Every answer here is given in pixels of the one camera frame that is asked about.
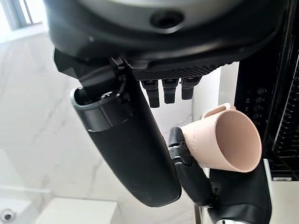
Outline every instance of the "marble surface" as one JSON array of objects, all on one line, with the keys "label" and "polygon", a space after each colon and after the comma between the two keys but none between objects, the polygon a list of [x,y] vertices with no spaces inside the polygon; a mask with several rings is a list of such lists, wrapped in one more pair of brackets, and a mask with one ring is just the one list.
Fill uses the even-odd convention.
[{"label": "marble surface", "polygon": [[[41,191],[36,197],[24,190],[39,210],[50,195],[117,201],[126,224],[194,223],[185,193],[173,204],[149,208],[125,189],[70,104],[79,82],[57,71],[52,54],[46,33],[0,44],[0,150],[21,177],[0,184]],[[152,111],[167,140],[171,127],[192,122],[192,101],[180,100],[179,88],[176,104],[165,105],[162,91],[160,98],[161,107]]]}]

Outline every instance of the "black appliance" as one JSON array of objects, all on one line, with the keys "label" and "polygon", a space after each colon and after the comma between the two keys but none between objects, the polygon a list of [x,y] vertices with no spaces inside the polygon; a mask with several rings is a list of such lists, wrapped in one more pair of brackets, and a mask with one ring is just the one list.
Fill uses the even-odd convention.
[{"label": "black appliance", "polygon": [[240,61],[235,106],[263,139],[274,181],[299,181],[299,6],[294,1],[280,32]]}]

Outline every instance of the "control panel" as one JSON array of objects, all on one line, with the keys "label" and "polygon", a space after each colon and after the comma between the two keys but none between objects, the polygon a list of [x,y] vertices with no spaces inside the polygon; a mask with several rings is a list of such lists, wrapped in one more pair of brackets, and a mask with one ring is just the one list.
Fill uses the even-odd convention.
[{"label": "control panel", "polygon": [[253,121],[261,138],[266,129],[272,91],[277,80],[277,68],[273,66],[278,61],[277,46],[278,38],[275,38],[261,51],[240,61],[239,65],[235,106]]}]

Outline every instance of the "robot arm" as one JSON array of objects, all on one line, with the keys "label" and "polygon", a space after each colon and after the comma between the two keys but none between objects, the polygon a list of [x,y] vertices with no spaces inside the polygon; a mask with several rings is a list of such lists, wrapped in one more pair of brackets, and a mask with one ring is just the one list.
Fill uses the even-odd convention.
[{"label": "robot arm", "polygon": [[[57,68],[82,84],[71,93],[72,104],[104,159],[139,201],[164,206],[179,199],[182,185],[195,203],[211,206],[216,223],[269,222],[263,165],[248,175],[211,170],[208,180],[188,153],[192,166],[170,156],[139,81],[151,107],[159,107],[159,79],[165,103],[174,103],[179,79],[182,99],[191,99],[203,75],[265,46],[289,1],[44,1]],[[177,144],[170,149],[179,149]],[[194,178],[184,181],[184,175]],[[227,175],[235,185],[223,179]],[[227,197],[229,188],[236,194]],[[256,192],[263,192],[261,200],[241,197],[255,198]]]},{"label": "robot arm", "polygon": [[216,224],[268,224],[272,206],[263,161],[250,173],[210,169],[209,178],[191,156],[182,130],[171,130],[169,150],[180,183]]}]

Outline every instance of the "mug handle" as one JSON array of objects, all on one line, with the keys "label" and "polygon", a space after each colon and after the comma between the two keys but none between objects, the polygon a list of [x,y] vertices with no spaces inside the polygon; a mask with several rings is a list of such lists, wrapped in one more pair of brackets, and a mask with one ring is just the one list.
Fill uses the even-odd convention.
[{"label": "mug handle", "polygon": [[235,108],[234,105],[231,105],[229,103],[225,103],[225,104],[219,105],[218,107],[204,113],[202,115],[202,118],[207,118],[209,116],[212,116],[214,114],[220,113],[220,112],[225,111],[225,110],[236,110],[236,108]]}]

